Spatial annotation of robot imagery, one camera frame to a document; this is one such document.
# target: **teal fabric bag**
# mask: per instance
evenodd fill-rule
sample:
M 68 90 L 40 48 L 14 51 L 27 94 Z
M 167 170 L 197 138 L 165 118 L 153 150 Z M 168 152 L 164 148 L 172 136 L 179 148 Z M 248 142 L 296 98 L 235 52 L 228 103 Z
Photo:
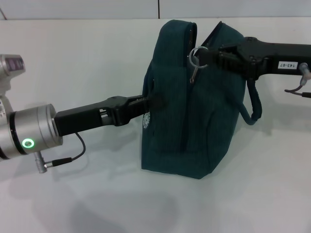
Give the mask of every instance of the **teal fabric bag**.
M 249 125 L 261 117 L 255 82 L 247 82 L 250 117 L 243 105 L 246 79 L 238 74 L 209 65 L 190 84 L 194 68 L 187 56 L 196 32 L 195 23 L 180 20 L 169 21 L 160 31 L 143 95 L 159 95 L 165 106 L 143 117 L 142 169 L 200 179 L 227 153 L 239 113 Z M 220 22 L 203 46 L 218 48 L 242 40 L 239 32 Z

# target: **metal key ring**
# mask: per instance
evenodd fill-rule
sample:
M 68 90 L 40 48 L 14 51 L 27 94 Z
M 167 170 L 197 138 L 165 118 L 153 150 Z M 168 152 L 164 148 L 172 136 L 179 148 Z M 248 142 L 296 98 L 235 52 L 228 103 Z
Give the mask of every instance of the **metal key ring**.
M 190 64 L 191 64 L 193 67 L 198 68 L 198 69 L 203 69 L 203 68 L 207 67 L 208 65 L 206 64 L 206 65 L 204 65 L 204 66 L 197 66 L 197 65 L 196 65 L 195 63 L 193 63 L 193 61 L 192 61 L 192 57 L 193 57 L 194 51 L 199 50 L 199 49 L 205 49 L 205 50 L 208 51 L 208 48 L 206 48 L 206 47 L 204 47 L 204 46 L 198 46 L 198 47 L 193 48 L 193 49 L 190 51 L 190 53 L 189 53 L 189 62 L 190 62 Z

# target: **white table surface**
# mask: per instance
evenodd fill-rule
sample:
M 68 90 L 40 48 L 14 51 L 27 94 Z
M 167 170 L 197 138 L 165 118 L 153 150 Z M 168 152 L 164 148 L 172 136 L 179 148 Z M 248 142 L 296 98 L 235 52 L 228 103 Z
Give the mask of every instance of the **white table surface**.
M 220 20 L 192 20 L 197 45 Z M 222 21 L 262 41 L 311 44 L 311 18 Z M 7 97 L 15 110 L 52 103 L 61 111 L 140 94 L 165 22 L 0 21 L 0 53 L 22 55 L 27 70 L 12 80 Z M 299 80 L 258 80 L 262 119 L 250 127 L 239 118 L 227 155 L 202 180 L 140 169 L 140 117 L 82 132 L 85 156 L 43 175 L 32 155 L 1 162 L 0 232 L 311 232 L 311 100 L 284 92 Z M 250 106 L 247 94 L 244 102 Z M 70 135 L 43 155 L 50 160 L 81 149 Z

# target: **bag logo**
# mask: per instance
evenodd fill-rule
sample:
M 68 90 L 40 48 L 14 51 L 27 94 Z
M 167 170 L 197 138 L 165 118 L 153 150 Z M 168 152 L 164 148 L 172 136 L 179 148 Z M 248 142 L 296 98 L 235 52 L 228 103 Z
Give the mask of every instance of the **bag logo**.
M 150 123 L 150 113 L 145 113 L 142 118 L 142 126 L 144 127 L 144 129 L 148 128 L 149 123 Z

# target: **green led light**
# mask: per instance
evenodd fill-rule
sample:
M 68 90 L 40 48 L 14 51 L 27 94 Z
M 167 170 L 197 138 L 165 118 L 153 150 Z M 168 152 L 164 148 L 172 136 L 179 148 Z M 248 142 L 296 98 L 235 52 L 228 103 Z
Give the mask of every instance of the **green led light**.
M 30 138 L 25 138 L 22 142 L 24 148 L 31 148 L 35 145 L 35 142 Z

